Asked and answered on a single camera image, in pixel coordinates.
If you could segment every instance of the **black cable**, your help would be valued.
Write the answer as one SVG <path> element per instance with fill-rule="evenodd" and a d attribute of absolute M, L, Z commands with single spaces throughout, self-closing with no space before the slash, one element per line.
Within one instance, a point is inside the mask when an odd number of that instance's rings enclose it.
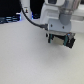
<path fill-rule="evenodd" d="M 21 0 L 19 0 L 19 3 L 20 3 L 20 6 L 21 6 L 22 13 L 24 14 L 25 18 L 26 18 L 31 24 L 33 24 L 34 26 L 37 26 L 37 27 L 40 27 L 40 28 L 44 28 L 45 30 L 47 30 L 47 27 L 48 27 L 47 24 L 45 24 L 45 25 L 40 25 L 40 24 L 36 24 L 36 23 L 32 22 L 32 21 L 27 17 L 27 15 L 25 14 L 24 9 L 23 9 L 23 7 L 22 7 Z"/>

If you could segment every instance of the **cable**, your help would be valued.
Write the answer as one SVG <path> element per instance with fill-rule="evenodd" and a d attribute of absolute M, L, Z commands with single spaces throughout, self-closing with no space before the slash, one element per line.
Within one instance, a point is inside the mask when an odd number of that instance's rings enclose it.
<path fill-rule="evenodd" d="M 36 24 L 36 23 L 32 22 L 32 21 L 27 17 L 27 15 L 25 14 L 24 9 L 23 9 L 23 7 L 22 7 L 21 0 L 19 0 L 19 3 L 20 3 L 20 7 L 21 7 L 21 10 L 22 10 L 22 13 L 24 14 L 25 18 L 26 18 L 31 24 L 33 24 L 34 26 L 40 27 L 40 28 L 44 28 L 45 30 L 48 29 L 48 28 L 47 28 L 47 27 L 48 27 L 47 24 L 41 25 L 41 24 Z"/>

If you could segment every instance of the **screw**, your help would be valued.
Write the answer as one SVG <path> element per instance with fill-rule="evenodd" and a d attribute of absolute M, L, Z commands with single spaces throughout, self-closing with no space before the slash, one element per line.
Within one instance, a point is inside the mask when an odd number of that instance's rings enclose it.
<path fill-rule="evenodd" d="M 53 27 L 53 25 L 51 24 L 51 27 Z"/>
<path fill-rule="evenodd" d="M 64 26 L 62 28 L 64 29 Z"/>

